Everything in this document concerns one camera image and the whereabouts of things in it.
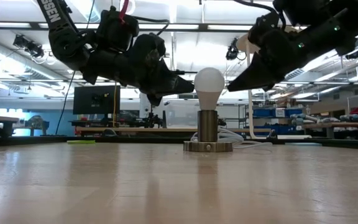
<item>white cord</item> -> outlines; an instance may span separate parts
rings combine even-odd
[[[194,133],[190,141],[198,141],[198,133]],[[218,128],[218,142],[232,142],[234,149],[246,149],[250,147],[259,147],[259,146],[271,146],[271,142],[257,142],[257,141],[245,141],[244,138],[232,131],[229,131],[224,128]]]

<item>computer monitor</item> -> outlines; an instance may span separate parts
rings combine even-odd
[[[73,114],[113,114],[114,108],[118,114],[120,90],[114,85],[75,87]]]

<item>red cable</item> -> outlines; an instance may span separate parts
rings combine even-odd
[[[125,0],[124,1],[124,5],[121,9],[121,12],[119,12],[119,19],[122,21],[122,23],[124,23],[124,16],[125,16],[125,13],[127,12],[128,10],[128,5],[129,5],[129,0]]]

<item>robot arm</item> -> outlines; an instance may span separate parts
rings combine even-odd
[[[273,5],[278,12],[285,12],[293,26],[309,27],[287,33],[278,27],[280,13],[274,10],[258,18],[248,39],[260,50],[250,66],[228,86],[229,91],[269,90],[286,74],[332,49],[338,55],[355,49],[358,0],[274,0]]]
[[[139,34],[135,17],[125,15],[121,19],[116,8],[111,7],[101,13],[96,33],[80,32],[64,0],[37,1],[49,26],[54,56],[72,70],[80,71],[87,82],[95,84],[101,76],[122,86],[134,86],[147,94],[152,105],[159,105],[162,96],[194,90],[191,82],[170,71],[162,60],[165,45],[158,35],[140,35],[131,45]]]

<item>light bulb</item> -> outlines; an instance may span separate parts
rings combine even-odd
[[[215,110],[216,103],[224,89],[224,78],[216,68],[204,68],[194,80],[201,110]]]

